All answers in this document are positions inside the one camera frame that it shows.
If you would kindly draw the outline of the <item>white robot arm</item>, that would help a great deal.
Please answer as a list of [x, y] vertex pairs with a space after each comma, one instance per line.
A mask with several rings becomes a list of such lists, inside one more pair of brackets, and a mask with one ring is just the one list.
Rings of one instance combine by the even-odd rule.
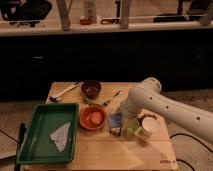
[[213, 143], [213, 112], [169, 99], [161, 90], [161, 83], [153, 77], [136, 84], [120, 103], [122, 113], [135, 118], [142, 109], [147, 109]]

